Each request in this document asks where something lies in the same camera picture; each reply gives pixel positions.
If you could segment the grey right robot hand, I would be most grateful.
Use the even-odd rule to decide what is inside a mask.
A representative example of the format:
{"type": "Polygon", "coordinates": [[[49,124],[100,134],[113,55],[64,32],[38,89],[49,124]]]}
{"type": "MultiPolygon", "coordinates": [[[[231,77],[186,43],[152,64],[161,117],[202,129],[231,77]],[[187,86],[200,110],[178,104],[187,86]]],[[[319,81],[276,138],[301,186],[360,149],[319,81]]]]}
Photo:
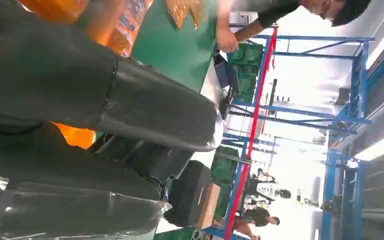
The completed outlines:
{"type": "Polygon", "coordinates": [[[0,0],[0,240],[153,233],[164,181],[222,132],[199,92],[0,0]]]}

